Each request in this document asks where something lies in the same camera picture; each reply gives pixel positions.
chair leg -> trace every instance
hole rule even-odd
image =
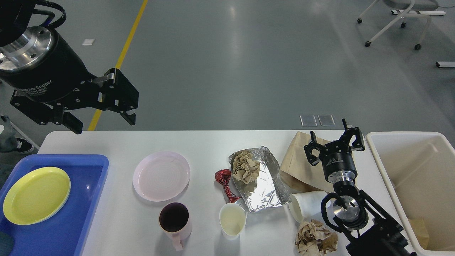
[[[431,23],[431,16],[430,15],[424,15],[424,14],[412,14],[412,13],[407,13],[405,14],[405,17],[414,17],[414,18],[425,18],[427,19],[427,22],[425,23],[424,30],[422,31],[422,35],[420,36],[419,42],[414,46],[414,49],[419,50],[421,48],[420,44],[422,43],[423,39],[425,38],[426,32],[430,26]]]
[[[405,17],[403,17],[403,18],[401,19],[401,25],[400,25],[401,28],[405,28],[405,27],[406,27],[405,19],[406,19]]]
[[[411,4],[406,8],[402,13],[398,14],[396,18],[394,18],[389,24],[387,24],[381,31],[379,31],[376,35],[374,35],[369,41],[365,42],[365,46],[369,47],[371,43],[376,40],[380,35],[382,35],[386,30],[388,30],[393,24],[395,24],[398,20],[403,17],[409,17],[409,11],[414,7],[415,0],[411,0]]]
[[[374,2],[372,4],[370,4],[370,6],[368,6],[368,8],[366,10],[364,10],[360,15],[359,15],[359,18],[357,19],[357,23],[362,23],[362,17],[365,15],[365,13],[367,13],[367,11],[369,11],[371,9],[371,7],[373,7],[377,2],[379,2],[379,0],[374,0]]]
[[[372,42],[374,42],[380,35],[382,35],[386,30],[388,30],[393,24],[395,24],[397,21],[399,21],[401,19],[401,16],[398,16],[396,18],[394,18],[389,24],[387,24],[383,29],[381,29],[381,31],[379,31],[376,35],[374,35],[370,40],[368,40],[367,42],[370,42],[370,44]]]

mug handle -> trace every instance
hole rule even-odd
[[[180,242],[180,234],[173,234],[172,235],[172,245],[177,251],[183,250],[182,242]]]

white table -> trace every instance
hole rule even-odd
[[[216,171],[229,168],[228,156],[245,148],[266,146],[281,163],[296,132],[95,131],[76,135],[57,131],[47,136],[39,154],[103,154],[109,159],[109,173],[85,244],[85,256],[298,256],[294,245],[298,223],[286,206],[249,214],[240,239],[224,239],[218,214],[226,196],[214,179]],[[327,140],[338,139],[343,133],[315,132]],[[365,146],[365,151],[354,153],[360,189],[399,220],[370,149]],[[162,150],[178,152],[188,160],[190,183],[167,202],[145,202],[134,191],[133,172],[144,157]],[[184,241],[182,252],[174,250],[158,224],[161,209],[173,201],[185,204],[193,221],[192,234]],[[349,255],[345,249],[348,243],[339,234],[338,250],[330,255]]]

gray floor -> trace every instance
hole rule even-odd
[[[58,1],[68,21],[58,29],[88,69],[113,67],[142,1]],[[104,112],[97,130],[302,129],[300,114],[333,114],[373,131],[437,131],[455,143],[455,8],[424,21],[395,24],[371,47],[364,42],[394,16],[365,0],[149,1],[122,71],[140,92],[136,126]],[[452,6],[451,0],[439,0]],[[96,38],[93,46],[81,46]],[[38,126],[8,104],[0,109],[41,143],[56,125]],[[76,112],[85,124],[94,110]]]

person's leg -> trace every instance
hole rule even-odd
[[[0,125],[3,131],[0,133],[0,152],[17,151],[21,154],[29,154],[35,148],[30,142],[23,138],[16,138],[15,131],[11,126],[8,116],[0,117]]]
[[[3,125],[3,131],[0,133],[0,152],[11,152],[17,150],[17,139],[15,132],[11,127],[8,116],[0,117],[0,124]]]

